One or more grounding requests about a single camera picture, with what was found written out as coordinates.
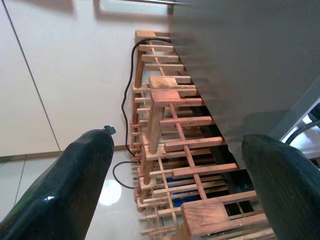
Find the wooden shoe rack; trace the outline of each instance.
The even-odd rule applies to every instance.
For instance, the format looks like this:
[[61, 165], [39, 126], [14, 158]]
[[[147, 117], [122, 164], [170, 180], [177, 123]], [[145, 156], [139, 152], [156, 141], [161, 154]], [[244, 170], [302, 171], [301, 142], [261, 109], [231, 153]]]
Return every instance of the wooden shoe rack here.
[[[169, 38], [167, 32], [137, 30], [136, 42]], [[149, 81], [142, 82], [143, 71]], [[230, 194], [224, 173], [239, 171], [235, 162], [217, 164], [211, 149], [226, 145], [221, 135], [205, 137], [202, 126], [214, 126], [197, 88], [174, 47], [149, 40], [138, 47], [130, 125], [131, 158], [139, 162], [134, 190], [140, 220], [150, 239], [274, 239], [254, 190]], [[228, 206], [237, 208], [231, 214]]]

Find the gray panel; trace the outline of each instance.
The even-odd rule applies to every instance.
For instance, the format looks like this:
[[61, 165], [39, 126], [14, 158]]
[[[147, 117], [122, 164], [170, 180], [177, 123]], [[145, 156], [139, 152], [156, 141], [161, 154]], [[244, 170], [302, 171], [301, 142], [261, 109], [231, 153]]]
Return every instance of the gray panel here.
[[320, 1], [183, 2], [173, 44], [243, 168], [244, 134], [280, 140], [320, 97]]

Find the tiled floor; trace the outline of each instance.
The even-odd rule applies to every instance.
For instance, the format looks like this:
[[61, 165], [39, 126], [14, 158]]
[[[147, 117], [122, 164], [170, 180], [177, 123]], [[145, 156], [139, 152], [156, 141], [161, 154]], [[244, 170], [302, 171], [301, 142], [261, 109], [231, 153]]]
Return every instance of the tiled floor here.
[[[112, 175], [115, 164], [127, 161], [127, 151], [115, 151], [106, 175], [103, 189], [96, 206], [86, 240], [144, 240], [140, 232], [146, 229], [134, 201], [133, 190], [120, 186]], [[0, 221], [8, 214], [28, 187], [46, 170], [56, 157], [0, 161]], [[126, 185], [133, 185], [131, 164], [122, 164], [115, 171]]]

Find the white floor tile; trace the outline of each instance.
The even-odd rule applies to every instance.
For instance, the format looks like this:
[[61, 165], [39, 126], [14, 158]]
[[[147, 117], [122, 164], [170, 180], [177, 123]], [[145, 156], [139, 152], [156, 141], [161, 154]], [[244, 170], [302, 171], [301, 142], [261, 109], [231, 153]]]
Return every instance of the white floor tile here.
[[[139, 218], [145, 213], [139, 213], [134, 199], [134, 191], [122, 187], [113, 177], [112, 169], [114, 165], [122, 161], [129, 161], [129, 153], [126, 150], [115, 151], [111, 166], [104, 181], [103, 189], [96, 206], [86, 240], [146, 240], [147, 236], [142, 236], [141, 231], [147, 229], [145, 222], [140, 222]], [[22, 197], [30, 185], [39, 177], [57, 158], [27, 159], [25, 162], [21, 183], [17, 194], [17, 201]], [[134, 164], [125, 163], [117, 167], [115, 174], [117, 178], [128, 186], [134, 186], [131, 168]], [[12, 197], [12, 203], [8, 211], [13, 207], [20, 175], [17, 176], [16, 189]]]
[[24, 160], [0, 161], [0, 222], [14, 207]]
[[[147, 229], [147, 225], [144, 222], [140, 222], [139, 218], [144, 216], [145, 213], [138, 212], [133, 190], [124, 188], [114, 180], [112, 174], [113, 166], [122, 161], [129, 161], [128, 151], [115, 151], [112, 164], [104, 181], [104, 188], [85, 238], [86, 240], [148, 239], [146, 236], [141, 235], [141, 231]], [[115, 170], [117, 178], [128, 186], [134, 185], [132, 166], [129, 163], [125, 163]]]
[[21, 183], [16, 201], [28, 190], [31, 184], [57, 159], [57, 157], [45, 157], [27, 159], [25, 161]]

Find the white wall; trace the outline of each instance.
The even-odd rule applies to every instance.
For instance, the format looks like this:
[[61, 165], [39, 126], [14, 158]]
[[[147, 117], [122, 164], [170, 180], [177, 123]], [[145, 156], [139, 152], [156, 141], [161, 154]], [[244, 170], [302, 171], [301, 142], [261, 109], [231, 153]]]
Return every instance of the white wall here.
[[58, 150], [17, 39], [0, 4], [0, 156]]
[[121, 102], [135, 30], [167, 31], [168, 17], [112, 12], [97, 0], [5, 3], [60, 149], [104, 125], [114, 126], [115, 145], [124, 145]]

